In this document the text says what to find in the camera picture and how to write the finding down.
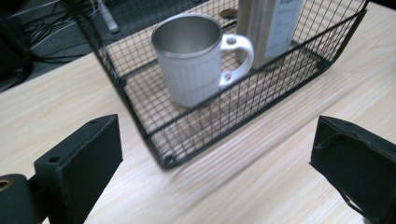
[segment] wooden table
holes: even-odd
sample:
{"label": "wooden table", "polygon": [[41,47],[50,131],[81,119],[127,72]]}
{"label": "wooden table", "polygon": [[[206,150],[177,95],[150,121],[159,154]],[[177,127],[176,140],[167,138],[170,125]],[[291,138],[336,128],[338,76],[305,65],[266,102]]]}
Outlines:
{"label": "wooden table", "polygon": [[119,114],[124,162],[86,223],[362,223],[308,163],[318,116],[396,143],[396,12],[370,4],[322,76],[197,159],[152,159],[92,54],[0,94],[0,175],[33,162],[85,122]]}

